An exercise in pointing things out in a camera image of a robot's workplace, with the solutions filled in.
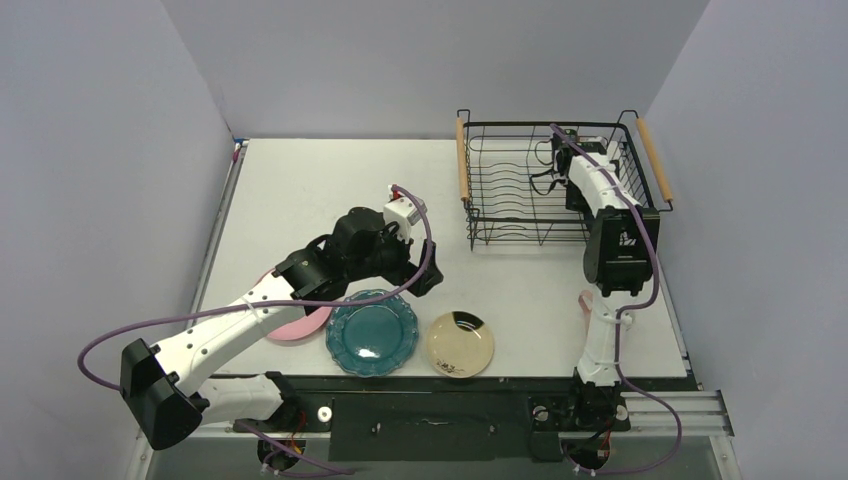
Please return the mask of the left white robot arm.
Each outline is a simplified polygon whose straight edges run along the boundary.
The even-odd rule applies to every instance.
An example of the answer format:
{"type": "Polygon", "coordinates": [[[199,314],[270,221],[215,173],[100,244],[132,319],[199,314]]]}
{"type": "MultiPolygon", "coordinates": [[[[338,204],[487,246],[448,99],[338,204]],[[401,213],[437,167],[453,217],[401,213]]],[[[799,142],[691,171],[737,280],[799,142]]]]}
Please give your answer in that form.
{"type": "Polygon", "coordinates": [[[205,312],[205,321],[153,345],[137,339],[125,346],[119,393],[155,450],[207,423],[250,419],[285,430],[299,405],[282,374],[219,378],[217,371],[307,312],[344,305],[354,282],[381,278],[417,297],[427,294],[443,279],[434,249],[419,199],[400,197],[380,212],[355,207],[332,233],[289,254],[230,305],[205,312]]]}

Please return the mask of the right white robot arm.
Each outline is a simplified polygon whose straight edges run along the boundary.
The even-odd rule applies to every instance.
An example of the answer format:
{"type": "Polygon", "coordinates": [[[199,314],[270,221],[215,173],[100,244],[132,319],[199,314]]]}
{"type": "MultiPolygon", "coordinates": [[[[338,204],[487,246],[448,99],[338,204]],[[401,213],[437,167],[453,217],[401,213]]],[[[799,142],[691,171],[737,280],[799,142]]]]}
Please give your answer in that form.
{"type": "Polygon", "coordinates": [[[606,148],[595,151],[556,132],[551,158],[566,187],[566,207],[584,217],[588,233],[583,271],[590,288],[578,299],[587,317],[586,340],[575,369],[578,385],[565,398],[564,413],[580,428],[609,428],[618,410],[624,332],[655,272],[659,217],[629,192],[606,148]]]}

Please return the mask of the pink mug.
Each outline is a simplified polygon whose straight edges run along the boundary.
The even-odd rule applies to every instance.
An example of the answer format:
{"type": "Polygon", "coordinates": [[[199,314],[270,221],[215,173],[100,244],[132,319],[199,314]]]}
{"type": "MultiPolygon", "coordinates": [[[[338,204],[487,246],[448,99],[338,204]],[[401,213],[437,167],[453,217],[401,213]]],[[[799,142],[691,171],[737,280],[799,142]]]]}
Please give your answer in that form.
{"type": "Polygon", "coordinates": [[[593,311],[593,293],[589,290],[582,290],[578,295],[578,305],[582,312],[584,328],[588,330],[593,311]]]}

